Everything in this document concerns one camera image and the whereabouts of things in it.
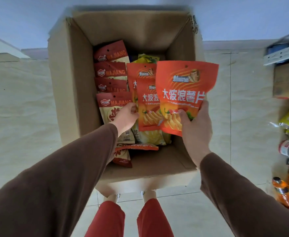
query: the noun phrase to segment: hand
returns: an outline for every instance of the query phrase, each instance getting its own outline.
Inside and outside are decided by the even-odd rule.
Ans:
[[[179,110],[181,117],[182,137],[188,154],[199,168],[202,159],[211,153],[209,143],[213,135],[212,121],[208,113],[209,103],[204,100],[197,117],[189,120],[184,110]]]
[[[114,121],[111,122],[117,127],[118,136],[129,130],[139,118],[139,113],[135,113],[135,110],[136,104],[129,102],[117,113]]]

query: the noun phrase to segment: white tiled floor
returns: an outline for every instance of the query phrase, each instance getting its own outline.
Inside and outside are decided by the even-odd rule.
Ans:
[[[273,69],[262,64],[264,50],[208,51],[220,65],[208,94],[213,121],[211,150],[264,191],[272,167],[284,161],[274,127],[289,101],[273,99]],[[47,61],[0,63],[0,187],[20,171],[61,147]],[[200,192],[200,176],[188,186],[157,190],[175,236],[233,236],[212,203]],[[103,196],[93,191],[72,236],[83,236]],[[122,194],[125,236],[137,236],[139,193]]]

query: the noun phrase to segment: brown long sleeve shirt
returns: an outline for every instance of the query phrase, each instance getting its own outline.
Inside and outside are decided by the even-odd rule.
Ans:
[[[0,189],[0,236],[70,236],[117,135],[113,124],[103,125],[6,183]],[[236,236],[289,236],[289,210],[216,154],[207,155],[200,170],[201,190]]]

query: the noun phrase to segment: wall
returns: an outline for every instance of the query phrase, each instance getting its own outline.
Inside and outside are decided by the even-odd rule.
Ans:
[[[44,48],[48,32],[73,5],[190,5],[203,39],[278,39],[289,34],[289,0],[0,0],[0,39]]]

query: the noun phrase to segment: leg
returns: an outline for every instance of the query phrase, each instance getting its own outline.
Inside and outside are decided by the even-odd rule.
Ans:
[[[116,195],[104,198],[85,237],[123,237],[125,213],[116,202]]]
[[[145,204],[137,219],[139,237],[174,237],[155,191],[146,191],[143,199]]]

